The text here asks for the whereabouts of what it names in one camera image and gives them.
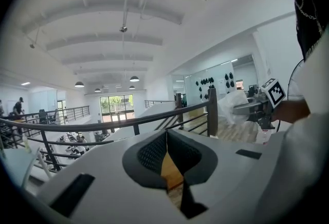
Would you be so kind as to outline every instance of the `clear plastic bag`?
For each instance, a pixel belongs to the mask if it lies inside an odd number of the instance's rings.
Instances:
[[[234,115],[233,108],[248,103],[247,96],[242,90],[235,90],[217,101],[218,108],[222,111],[229,124],[242,124],[248,120],[248,115]]]

